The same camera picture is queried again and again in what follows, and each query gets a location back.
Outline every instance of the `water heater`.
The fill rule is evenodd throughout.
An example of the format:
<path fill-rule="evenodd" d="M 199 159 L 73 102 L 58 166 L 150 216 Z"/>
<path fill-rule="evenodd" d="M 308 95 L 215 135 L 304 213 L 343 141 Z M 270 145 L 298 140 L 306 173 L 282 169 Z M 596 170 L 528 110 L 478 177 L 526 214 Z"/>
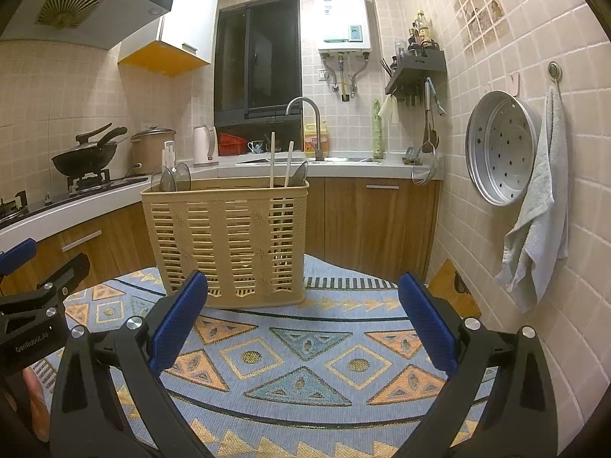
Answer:
<path fill-rule="evenodd" d="M 319 53 L 337 55 L 372 50 L 365 0 L 314 0 Z"/>

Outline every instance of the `towel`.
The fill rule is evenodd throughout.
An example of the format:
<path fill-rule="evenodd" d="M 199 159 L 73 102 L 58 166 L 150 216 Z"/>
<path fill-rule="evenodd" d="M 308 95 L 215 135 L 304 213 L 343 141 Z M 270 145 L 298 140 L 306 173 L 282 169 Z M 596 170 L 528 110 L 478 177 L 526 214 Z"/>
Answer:
<path fill-rule="evenodd" d="M 383 122 L 387 124 L 398 124 L 399 123 L 399 105 L 396 102 L 396 97 L 392 94 L 387 94 L 382 108 L 378 113 Z"/>
<path fill-rule="evenodd" d="M 549 88 L 537 145 L 535 167 L 513 229 L 505 236 L 498 284 L 522 312 L 532 309 L 548 289 L 554 266 L 567 256 L 568 161 L 560 95 Z"/>

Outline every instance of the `utensil holder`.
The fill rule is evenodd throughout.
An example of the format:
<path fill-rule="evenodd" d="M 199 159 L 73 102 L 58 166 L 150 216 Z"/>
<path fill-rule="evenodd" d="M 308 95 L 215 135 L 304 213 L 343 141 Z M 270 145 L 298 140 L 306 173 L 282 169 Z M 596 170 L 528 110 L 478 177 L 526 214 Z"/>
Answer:
<path fill-rule="evenodd" d="M 309 184 L 284 176 L 192 181 L 191 191 L 141 193 L 155 261 L 168 294 L 192 270 L 206 275 L 207 306 L 301 303 Z"/>

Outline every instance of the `black window frame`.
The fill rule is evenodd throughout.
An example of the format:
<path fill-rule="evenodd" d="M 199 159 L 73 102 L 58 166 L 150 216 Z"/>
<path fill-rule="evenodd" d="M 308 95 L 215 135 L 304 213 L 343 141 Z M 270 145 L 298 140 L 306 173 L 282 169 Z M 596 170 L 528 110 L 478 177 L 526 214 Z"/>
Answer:
<path fill-rule="evenodd" d="M 291 109 L 290 115 L 285 115 L 286 106 L 288 103 L 283 105 L 270 105 L 260 106 L 256 108 L 250 108 L 249 106 L 249 94 L 251 88 L 251 82 L 249 77 L 250 72 L 250 60 L 252 58 L 251 52 L 251 12 L 253 8 L 268 3 L 281 2 L 284 0 L 253 0 L 247 3 L 241 3 L 239 5 L 229 6 L 219 10 L 218 22 L 221 22 L 221 18 L 226 15 L 232 15 L 238 12 L 246 12 L 246 39 L 244 43 L 244 103 L 243 107 L 234 110 L 217 110 L 216 104 L 213 102 L 214 119 L 216 127 L 230 127 L 230 126 L 243 126 L 246 124 L 270 124 L 275 122 L 287 122 L 287 121 L 299 121 L 301 122 L 302 116 L 302 104 L 297 103 Z M 301 9 L 299 0 L 296 0 L 296 19 L 295 19 L 295 31 L 296 31 L 296 43 L 295 43 L 295 61 L 297 63 L 297 96 L 303 95 L 303 72 L 301 62 Z M 215 89 L 216 89 L 216 68 L 215 68 Z"/>

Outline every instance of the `white countertop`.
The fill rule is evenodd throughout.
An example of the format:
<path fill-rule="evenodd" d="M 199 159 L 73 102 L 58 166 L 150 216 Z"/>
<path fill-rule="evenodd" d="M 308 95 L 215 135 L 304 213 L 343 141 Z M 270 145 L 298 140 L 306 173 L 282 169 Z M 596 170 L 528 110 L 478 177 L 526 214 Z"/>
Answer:
<path fill-rule="evenodd" d="M 221 157 L 219 165 L 212 167 L 192 167 L 193 179 L 208 179 L 214 177 L 242 177 L 242 176 L 268 176 L 270 174 L 269 163 L 252 164 L 244 162 L 247 160 L 263 159 L 269 157 L 269 153 L 248 154 L 235 157 Z M 358 157 L 362 153 L 335 152 L 335 157 Z M 302 159 L 303 152 L 295 152 L 295 158 Z M 291 163 L 291 173 L 301 164 L 301 160 Z M 286 153 L 276 154 L 277 175 L 286 171 Z M 422 172 L 416 178 L 422 179 L 426 175 L 428 167 L 423 166 Z M 443 178 L 443 157 L 440 158 L 439 167 L 433 179 Z M 410 179 L 412 176 L 411 166 L 404 165 L 400 155 L 390 155 L 387 159 L 375 163 L 362 162 L 314 162 L 308 167 L 308 177 L 376 177 L 388 179 Z M 25 239 L 31 237 L 35 241 L 41 241 L 46 237 L 57 234 L 69 227 L 83 223 L 91 218 L 108 214 L 127 205 L 132 205 L 141 200 L 140 193 L 148 188 L 149 181 L 140 182 L 127 187 L 110 190 L 105 193 L 66 203 L 47 212 L 34 215 L 21 220 L 9 227 L 0 229 L 0 251 L 6 251 L 16 246 Z"/>

